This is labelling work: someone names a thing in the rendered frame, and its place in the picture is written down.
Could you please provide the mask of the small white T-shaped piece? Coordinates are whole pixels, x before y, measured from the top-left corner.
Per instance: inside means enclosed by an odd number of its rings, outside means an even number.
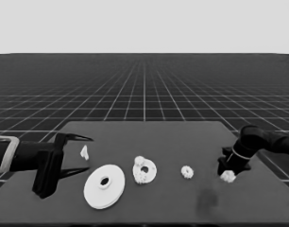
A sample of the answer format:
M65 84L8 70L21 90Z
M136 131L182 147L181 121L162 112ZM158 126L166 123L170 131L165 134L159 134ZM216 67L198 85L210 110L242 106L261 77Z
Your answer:
M88 147L87 146L84 146L80 152L80 156L82 158L84 158L86 161L89 160L89 154L88 154Z

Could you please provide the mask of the white round carrier with pins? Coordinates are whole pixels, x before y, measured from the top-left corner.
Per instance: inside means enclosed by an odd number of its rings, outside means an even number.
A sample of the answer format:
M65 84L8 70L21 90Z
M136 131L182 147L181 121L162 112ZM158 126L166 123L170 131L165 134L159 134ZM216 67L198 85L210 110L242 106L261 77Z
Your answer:
M140 172L146 175L146 183L151 183L157 176L157 167L151 160L145 159L142 166L134 165L132 168L133 177Z

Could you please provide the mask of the large thick white disc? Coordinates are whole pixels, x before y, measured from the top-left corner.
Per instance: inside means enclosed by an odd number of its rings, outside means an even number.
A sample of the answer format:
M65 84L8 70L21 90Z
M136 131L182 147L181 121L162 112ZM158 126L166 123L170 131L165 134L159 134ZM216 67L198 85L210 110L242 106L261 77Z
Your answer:
M108 208L122 196L125 184L125 174L120 166L103 165L84 184L84 199L94 209Z

